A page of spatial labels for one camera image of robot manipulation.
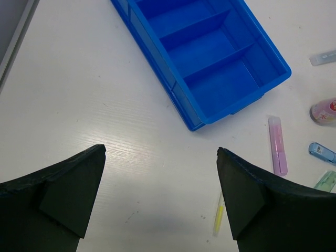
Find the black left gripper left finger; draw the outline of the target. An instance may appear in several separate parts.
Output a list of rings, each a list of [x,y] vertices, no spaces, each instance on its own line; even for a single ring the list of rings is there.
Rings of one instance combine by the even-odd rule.
[[[103,144],[1,183],[1,251],[76,251],[106,161]]]

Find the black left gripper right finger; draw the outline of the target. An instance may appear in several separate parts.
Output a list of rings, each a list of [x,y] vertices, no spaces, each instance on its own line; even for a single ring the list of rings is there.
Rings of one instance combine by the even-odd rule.
[[[335,251],[335,194],[259,168],[228,149],[217,170],[240,251]]]

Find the yellow thin pen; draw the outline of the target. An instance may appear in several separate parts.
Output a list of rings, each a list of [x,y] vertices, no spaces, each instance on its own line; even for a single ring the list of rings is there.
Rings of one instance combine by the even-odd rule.
[[[223,218],[223,211],[224,211],[224,198],[223,194],[220,194],[219,200],[218,200],[218,206],[217,206],[217,211],[216,211],[216,216],[215,216],[215,221],[214,221],[214,228],[213,228],[213,236],[217,237],[218,233],[220,231],[220,226]]]

